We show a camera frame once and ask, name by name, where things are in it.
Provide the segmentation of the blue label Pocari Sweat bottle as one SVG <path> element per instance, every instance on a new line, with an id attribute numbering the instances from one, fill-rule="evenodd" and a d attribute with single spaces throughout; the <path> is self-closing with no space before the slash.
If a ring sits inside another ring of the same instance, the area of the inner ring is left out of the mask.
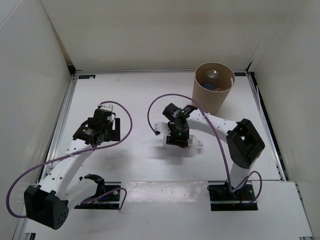
<path id="1" fill-rule="evenodd" d="M 219 92 L 221 91 L 221 88 L 218 87 L 218 81 L 207 81 L 202 85 L 203 88 L 205 88 L 208 91 L 213 91 L 213 92 Z"/>

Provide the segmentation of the clear plastic bottle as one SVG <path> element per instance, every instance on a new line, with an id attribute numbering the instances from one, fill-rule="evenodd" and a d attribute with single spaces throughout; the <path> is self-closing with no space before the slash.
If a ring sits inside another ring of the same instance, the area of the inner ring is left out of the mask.
<path id="1" fill-rule="evenodd" d="M 215 69 L 210 69 L 206 72 L 206 76 L 210 79 L 210 80 L 217 80 L 220 76 L 219 72 Z"/>

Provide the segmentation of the clear bottle white orange label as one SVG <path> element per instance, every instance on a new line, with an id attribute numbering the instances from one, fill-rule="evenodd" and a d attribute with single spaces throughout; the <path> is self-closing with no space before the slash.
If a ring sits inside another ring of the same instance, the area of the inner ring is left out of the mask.
<path id="1" fill-rule="evenodd" d="M 191 158 L 196 154 L 201 154 L 203 151 L 203 141 L 199 140 L 195 135 L 190 134 L 186 141 L 186 147 L 169 144 L 167 139 L 169 136 L 164 136 L 161 149 L 169 156 Z"/>

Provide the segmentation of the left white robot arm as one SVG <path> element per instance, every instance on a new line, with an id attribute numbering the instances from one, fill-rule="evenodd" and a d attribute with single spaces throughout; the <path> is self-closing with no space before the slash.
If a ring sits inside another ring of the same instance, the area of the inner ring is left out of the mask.
<path id="1" fill-rule="evenodd" d="M 91 173 L 78 179 L 74 176 L 94 148 L 104 142 L 120 141 L 120 129 L 113 105 L 98 106 L 93 117 L 83 122 L 72 136 L 65 158 L 37 186 L 24 191 L 27 218 L 57 230 L 74 207 L 83 201 L 102 199 L 105 180 L 101 176 Z"/>

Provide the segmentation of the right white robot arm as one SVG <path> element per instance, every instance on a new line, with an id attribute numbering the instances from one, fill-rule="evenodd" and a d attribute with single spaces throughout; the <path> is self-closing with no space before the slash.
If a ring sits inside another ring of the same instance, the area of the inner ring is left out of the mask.
<path id="1" fill-rule="evenodd" d="M 265 149 L 265 143 L 253 123 L 244 118 L 241 121 L 222 119 L 199 108 L 187 105 L 179 108 L 169 104 L 162 114 L 168 122 L 158 122 L 154 127 L 157 134 L 165 136 L 167 145 L 183 149 L 201 147 L 203 144 L 190 130 L 198 130 L 216 137 L 217 142 L 225 142 L 232 166 L 226 167 L 227 184 L 224 193 L 230 200 L 238 199 L 243 186 L 251 175 L 251 168 Z"/>

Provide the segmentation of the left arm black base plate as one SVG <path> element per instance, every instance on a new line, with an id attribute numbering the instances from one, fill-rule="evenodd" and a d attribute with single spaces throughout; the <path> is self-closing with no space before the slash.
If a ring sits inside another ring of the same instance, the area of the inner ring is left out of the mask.
<path id="1" fill-rule="evenodd" d="M 111 190 L 121 187 L 121 182 L 105 182 L 104 191 L 109 192 Z M 80 204 L 75 207 L 78 210 L 117 210 L 120 207 L 120 199 L 124 194 L 119 190 L 113 191 L 109 195 L 96 200 L 91 203 Z"/>

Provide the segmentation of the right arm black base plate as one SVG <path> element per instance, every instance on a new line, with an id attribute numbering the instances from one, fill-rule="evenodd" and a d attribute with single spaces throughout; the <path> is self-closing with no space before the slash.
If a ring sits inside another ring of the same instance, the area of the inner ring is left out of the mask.
<path id="1" fill-rule="evenodd" d="M 207 186 L 212 212 L 257 211 L 258 205 L 253 202 L 256 195 L 252 184 L 246 184 L 232 193 L 228 184 L 215 183 Z"/>

